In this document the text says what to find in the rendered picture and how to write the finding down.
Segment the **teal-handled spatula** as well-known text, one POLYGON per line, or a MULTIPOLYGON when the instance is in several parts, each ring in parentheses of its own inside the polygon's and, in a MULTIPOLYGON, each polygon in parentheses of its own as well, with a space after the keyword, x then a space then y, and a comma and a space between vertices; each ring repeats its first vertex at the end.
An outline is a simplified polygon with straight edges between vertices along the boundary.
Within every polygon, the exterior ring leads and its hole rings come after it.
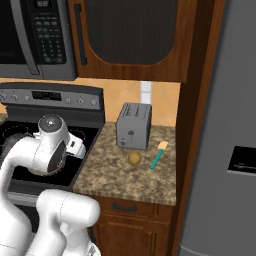
POLYGON ((167 141, 161 141, 159 143, 159 145, 158 145, 158 153, 157 153, 155 159, 153 160, 153 162, 152 162, 152 164, 150 166, 151 170, 153 170, 156 167, 158 161, 160 160, 160 158, 161 158, 161 156, 162 156, 162 154, 165 151, 167 146, 168 146, 168 142, 167 141))

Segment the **grey fridge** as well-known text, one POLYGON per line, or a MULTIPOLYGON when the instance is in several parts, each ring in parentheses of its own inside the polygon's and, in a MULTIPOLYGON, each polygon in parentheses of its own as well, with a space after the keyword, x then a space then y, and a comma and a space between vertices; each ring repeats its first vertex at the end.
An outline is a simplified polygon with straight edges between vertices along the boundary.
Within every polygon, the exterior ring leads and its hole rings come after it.
POLYGON ((256 256, 256 0, 227 0, 177 256, 256 256))

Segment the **brown wooden drawer front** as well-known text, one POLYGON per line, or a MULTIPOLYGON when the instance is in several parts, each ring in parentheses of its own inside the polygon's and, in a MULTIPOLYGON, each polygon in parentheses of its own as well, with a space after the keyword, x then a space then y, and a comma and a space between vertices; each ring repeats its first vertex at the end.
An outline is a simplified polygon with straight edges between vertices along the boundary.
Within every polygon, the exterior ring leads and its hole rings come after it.
POLYGON ((139 201, 131 201, 124 199, 97 197, 100 203, 101 209, 106 214, 135 216, 136 218, 151 219, 160 222, 169 222, 172 217, 173 207, 169 205, 162 205, 156 203, 147 203, 139 201), (115 210, 112 208, 112 203, 116 202, 121 206, 137 206, 137 212, 127 212, 121 210, 115 210))

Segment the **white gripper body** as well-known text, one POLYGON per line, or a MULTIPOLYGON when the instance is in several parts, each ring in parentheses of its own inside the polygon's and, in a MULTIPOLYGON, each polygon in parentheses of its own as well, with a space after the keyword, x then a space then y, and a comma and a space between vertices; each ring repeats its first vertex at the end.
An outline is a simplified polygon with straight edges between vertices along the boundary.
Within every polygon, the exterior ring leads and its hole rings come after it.
POLYGON ((78 159, 83 159, 86 153, 84 139, 85 139, 85 135, 82 131, 71 130, 69 132, 69 142, 67 144, 67 153, 78 159))

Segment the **grey toaster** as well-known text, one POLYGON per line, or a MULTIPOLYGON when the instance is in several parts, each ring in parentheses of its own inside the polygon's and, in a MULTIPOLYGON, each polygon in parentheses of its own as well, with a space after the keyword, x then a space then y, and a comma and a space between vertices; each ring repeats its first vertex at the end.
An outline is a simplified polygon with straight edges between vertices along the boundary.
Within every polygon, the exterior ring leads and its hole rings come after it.
POLYGON ((125 103, 116 122, 116 143, 119 148, 146 150, 152 119, 152 106, 125 103))

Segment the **brown wooden side panel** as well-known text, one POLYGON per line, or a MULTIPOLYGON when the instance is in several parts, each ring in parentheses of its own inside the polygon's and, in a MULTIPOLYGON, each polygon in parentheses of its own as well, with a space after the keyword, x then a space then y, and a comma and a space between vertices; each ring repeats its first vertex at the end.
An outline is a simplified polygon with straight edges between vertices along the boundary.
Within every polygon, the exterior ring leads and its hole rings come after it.
POLYGON ((166 256, 177 256, 226 0, 198 0, 187 82, 176 119, 176 205, 166 256))

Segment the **brown potato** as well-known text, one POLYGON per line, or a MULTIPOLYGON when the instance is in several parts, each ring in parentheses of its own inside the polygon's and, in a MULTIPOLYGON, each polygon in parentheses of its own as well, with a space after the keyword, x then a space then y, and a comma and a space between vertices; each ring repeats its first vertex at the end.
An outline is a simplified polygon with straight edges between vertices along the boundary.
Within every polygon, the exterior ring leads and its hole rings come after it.
POLYGON ((139 165, 141 162, 140 153, 136 150, 131 150, 128 155, 128 162, 133 166, 139 165))

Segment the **grey microwave oven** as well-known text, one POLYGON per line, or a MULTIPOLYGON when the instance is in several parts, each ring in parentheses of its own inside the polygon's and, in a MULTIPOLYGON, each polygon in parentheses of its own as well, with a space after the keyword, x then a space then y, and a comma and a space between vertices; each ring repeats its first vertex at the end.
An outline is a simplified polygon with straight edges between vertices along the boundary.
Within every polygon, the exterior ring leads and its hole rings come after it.
POLYGON ((0 0, 0 78, 74 80, 77 77, 65 0, 20 0, 29 46, 40 72, 24 58, 10 0, 0 0))

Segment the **white wall socket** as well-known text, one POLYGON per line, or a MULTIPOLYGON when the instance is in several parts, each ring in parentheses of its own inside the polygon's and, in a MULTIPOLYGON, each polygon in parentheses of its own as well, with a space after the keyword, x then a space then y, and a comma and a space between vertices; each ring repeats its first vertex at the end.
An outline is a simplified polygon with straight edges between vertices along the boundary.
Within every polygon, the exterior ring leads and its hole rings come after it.
POLYGON ((140 82, 140 102, 144 104, 152 103, 152 82, 151 81, 140 82))

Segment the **brown wooden lower cupboard door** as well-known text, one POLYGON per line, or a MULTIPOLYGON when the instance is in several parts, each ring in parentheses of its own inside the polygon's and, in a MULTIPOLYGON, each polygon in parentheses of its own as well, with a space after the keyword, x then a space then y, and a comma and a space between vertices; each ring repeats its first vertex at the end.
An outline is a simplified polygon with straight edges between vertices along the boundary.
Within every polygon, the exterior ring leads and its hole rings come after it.
POLYGON ((102 215, 93 227, 102 256, 166 256, 169 224, 102 215))

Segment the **brown wooden cupboard door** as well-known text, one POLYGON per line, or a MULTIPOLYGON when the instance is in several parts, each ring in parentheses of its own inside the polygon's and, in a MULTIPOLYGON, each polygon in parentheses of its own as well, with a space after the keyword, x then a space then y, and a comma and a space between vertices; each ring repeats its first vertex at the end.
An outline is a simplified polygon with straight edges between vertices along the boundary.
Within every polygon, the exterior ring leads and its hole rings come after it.
POLYGON ((169 224, 102 215, 93 227, 102 256, 166 256, 169 224))
POLYGON ((182 82, 188 77, 198 0, 67 0, 81 78, 182 82), (81 4, 87 65, 74 4, 81 4))

